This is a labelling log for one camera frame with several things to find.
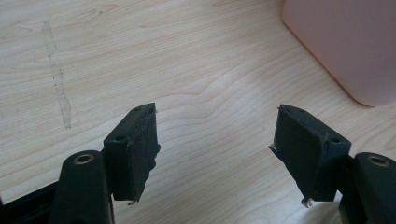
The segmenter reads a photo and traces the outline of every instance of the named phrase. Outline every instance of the table surface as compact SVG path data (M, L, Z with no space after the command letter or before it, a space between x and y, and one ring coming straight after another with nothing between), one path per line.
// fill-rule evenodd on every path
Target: table surface
M281 20L283 1L0 1L0 195L57 180L155 102L162 145L117 223L325 223L267 149L295 105L353 145L396 159L396 105L351 99Z

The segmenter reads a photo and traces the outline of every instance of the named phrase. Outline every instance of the wood grain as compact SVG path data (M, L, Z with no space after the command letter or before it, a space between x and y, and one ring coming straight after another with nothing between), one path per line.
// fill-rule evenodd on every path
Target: wood grain
M281 21L282 1L0 1L0 195L57 180L126 113L157 104L162 150L117 223L324 223L266 147L280 104L396 159L396 105L352 100Z

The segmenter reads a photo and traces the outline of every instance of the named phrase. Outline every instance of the wooden table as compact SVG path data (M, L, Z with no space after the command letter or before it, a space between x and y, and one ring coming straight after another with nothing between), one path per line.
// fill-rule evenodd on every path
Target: wooden table
M0 195L57 180L132 108L157 104L162 150L117 223L325 223L273 153L295 105L396 159L396 105L352 100L285 27L283 1L0 2Z

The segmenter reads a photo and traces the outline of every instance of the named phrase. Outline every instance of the light wood surface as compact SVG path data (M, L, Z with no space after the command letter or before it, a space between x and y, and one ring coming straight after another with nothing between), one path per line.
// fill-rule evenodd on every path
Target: light wood surface
M325 223L267 146L280 104L396 159L396 105L352 100L281 21L283 1L0 1L0 195L57 180L127 112L157 104L162 150L117 223Z

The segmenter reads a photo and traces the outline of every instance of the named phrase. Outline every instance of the pink container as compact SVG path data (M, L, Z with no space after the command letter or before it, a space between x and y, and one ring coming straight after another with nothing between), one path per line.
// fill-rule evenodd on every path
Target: pink container
M395 0L286 0L283 21L354 99L396 102Z

